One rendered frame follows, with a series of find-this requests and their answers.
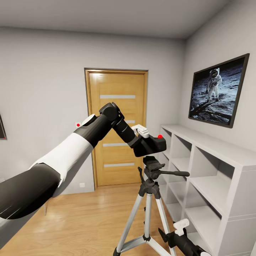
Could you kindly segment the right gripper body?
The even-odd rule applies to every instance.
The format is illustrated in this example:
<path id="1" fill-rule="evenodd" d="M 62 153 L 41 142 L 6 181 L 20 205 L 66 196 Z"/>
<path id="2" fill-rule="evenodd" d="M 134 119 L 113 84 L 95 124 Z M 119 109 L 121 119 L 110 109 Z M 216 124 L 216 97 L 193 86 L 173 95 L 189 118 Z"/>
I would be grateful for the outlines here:
<path id="1" fill-rule="evenodd" d="M 185 245 L 188 242 L 191 242 L 191 240 L 187 237 L 187 231 L 185 228 L 183 228 L 183 231 L 184 231 L 184 235 L 182 236 L 179 236 L 174 231 L 172 233 L 168 233 L 167 242 L 170 248 L 177 246 L 185 255 L 185 252 L 184 252 Z"/>

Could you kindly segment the digital camera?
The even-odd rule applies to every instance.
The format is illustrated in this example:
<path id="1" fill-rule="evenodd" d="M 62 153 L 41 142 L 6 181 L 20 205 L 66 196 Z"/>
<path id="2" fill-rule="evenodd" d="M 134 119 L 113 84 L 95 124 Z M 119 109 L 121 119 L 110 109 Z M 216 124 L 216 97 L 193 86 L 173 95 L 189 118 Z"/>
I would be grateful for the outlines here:
<path id="1" fill-rule="evenodd" d="M 134 154 L 137 158 L 162 152 L 165 151 L 166 148 L 166 140 L 162 137 L 162 135 L 159 135 L 158 138 L 155 138 L 151 135 L 149 135 L 148 138 L 142 137 L 142 135 L 138 134 L 138 138 L 141 140 L 139 142 L 140 147 L 142 148 L 143 152 L 141 153 L 136 148 L 133 148 Z"/>

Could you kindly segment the camera tripod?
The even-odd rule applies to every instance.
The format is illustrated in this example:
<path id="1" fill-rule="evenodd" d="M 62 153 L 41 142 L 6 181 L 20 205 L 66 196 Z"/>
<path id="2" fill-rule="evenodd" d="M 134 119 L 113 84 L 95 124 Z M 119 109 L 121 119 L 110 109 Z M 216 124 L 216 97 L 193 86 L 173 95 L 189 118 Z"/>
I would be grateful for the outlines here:
<path id="1" fill-rule="evenodd" d="M 187 171 L 160 171 L 162 167 L 165 166 L 165 164 L 160 164 L 159 161 L 155 158 L 155 156 L 148 156 L 146 155 L 143 158 L 143 163 L 145 165 L 144 173 L 147 175 L 148 179 L 145 181 L 142 176 L 142 168 L 138 167 L 138 170 L 140 171 L 140 179 L 141 179 L 141 186 L 140 190 L 138 192 L 137 199 L 135 201 L 134 207 L 131 211 L 131 214 L 129 216 L 129 219 L 127 221 L 127 224 L 125 226 L 125 229 L 123 231 L 123 234 L 121 236 L 121 239 L 119 241 L 118 246 L 115 248 L 115 251 L 113 253 L 113 256 L 120 256 L 121 253 L 126 252 L 130 249 L 133 249 L 139 245 L 142 245 L 144 243 L 149 244 L 157 253 L 159 253 L 161 256 L 177 256 L 175 248 L 170 248 L 171 255 L 162 248 L 151 236 L 150 236 L 150 216 L 151 216 L 151 200 L 152 200 L 152 194 L 154 194 L 159 213 L 161 216 L 161 220 L 164 226 L 165 234 L 170 233 L 169 225 L 167 223 L 165 211 L 163 208 L 163 204 L 161 201 L 161 195 L 159 192 L 159 184 L 156 181 L 156 179 L 161 174 L 173 174 L 176 176 L 190 176 L 190 173 Z M 130 240 L 125 243 L 125 240 L 127 238 L 128 232 L 131 228 L 131 225 L 133 223 L 133 220 L 135 218 L 135 215 L 137 213 L 137 210 L 140 206 L 140 203 L 142 201 L 142 198 L 144 197 L 144 194 L 146 193 L 146 207 L 144 207 L 145 210 L 145 221 L 144 221 L 144 235 L 139 236 L 133 240 Z"/>

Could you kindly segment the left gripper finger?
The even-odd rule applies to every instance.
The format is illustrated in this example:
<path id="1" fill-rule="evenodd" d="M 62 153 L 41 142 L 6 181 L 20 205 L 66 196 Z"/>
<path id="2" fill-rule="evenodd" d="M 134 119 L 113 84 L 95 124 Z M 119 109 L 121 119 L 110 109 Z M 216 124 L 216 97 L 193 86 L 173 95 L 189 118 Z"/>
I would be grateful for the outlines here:
<path id="1" fill-rule="evenodd" d="M 136 148 L 137 150 L 139 150 L 141 153 L 143 152 L 142 148 L 140 147 L 139 144 L 137 144 L 134 148 Z"/>

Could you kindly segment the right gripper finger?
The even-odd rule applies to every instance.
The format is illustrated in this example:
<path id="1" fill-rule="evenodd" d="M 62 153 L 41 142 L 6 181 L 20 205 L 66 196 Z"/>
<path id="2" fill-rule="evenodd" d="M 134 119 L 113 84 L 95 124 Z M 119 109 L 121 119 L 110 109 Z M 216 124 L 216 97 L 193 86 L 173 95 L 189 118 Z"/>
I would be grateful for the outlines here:
<path id="1" fill-rule="evenodd" d="M 160 235 L 163 238 L 164 242 L 166 243 L 168 241 L 167 240 L 167 234 L 165 234 L 160 228 L 158 228 L 158 230 L 159 230 Z"/>

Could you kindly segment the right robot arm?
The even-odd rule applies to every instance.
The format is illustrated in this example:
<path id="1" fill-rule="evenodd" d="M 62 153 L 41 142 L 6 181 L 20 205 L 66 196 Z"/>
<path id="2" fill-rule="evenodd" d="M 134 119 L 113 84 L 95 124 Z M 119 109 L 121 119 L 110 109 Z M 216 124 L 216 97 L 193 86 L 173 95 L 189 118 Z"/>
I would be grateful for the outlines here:
<path id="1" fill-rule="evenodd" d="M 170 248 L 177 246 L 185 256 L 212 256 L 200 246 L 194 245 L 187 237 L 187 231 L 185 229 L 187 226 L 189 226 L 189 220 L 183 219 L 174 222 L 176 231 L 173 231 L 172 233 L 165 234 L 160 228 L 158 228 L 158 230 L 164 242 L 168 242 Z"/>

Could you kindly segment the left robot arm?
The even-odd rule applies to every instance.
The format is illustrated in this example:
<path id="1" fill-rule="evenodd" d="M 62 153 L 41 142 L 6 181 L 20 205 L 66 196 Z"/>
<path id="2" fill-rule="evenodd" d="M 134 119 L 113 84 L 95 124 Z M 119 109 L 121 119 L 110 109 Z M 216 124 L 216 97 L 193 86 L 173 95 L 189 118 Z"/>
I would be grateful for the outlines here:
<path id="1" fill-rule="evenodd" d="M 28 171 L 0 182 L 0 250 L 44 206 L 73 180 L 92 150 L 113 128 L 131 149 L 141 153 L 138 134 L 149 137 L 142 125 L 130 127 L 114 102 L 100 115 L 90 115 L 68 138 L 37 160 Z"/>

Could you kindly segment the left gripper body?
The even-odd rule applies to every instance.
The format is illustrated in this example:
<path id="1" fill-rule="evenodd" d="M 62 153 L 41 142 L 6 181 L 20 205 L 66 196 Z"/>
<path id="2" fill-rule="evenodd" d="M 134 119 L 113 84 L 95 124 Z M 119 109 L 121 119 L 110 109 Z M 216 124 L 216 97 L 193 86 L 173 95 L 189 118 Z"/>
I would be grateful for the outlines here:
<path id="1" fill-rule="evenodd" d="M 127 125 L 124 131 L 117 134 L 131 147 L 131 149 L 141 141 L 129 125 Z"/>

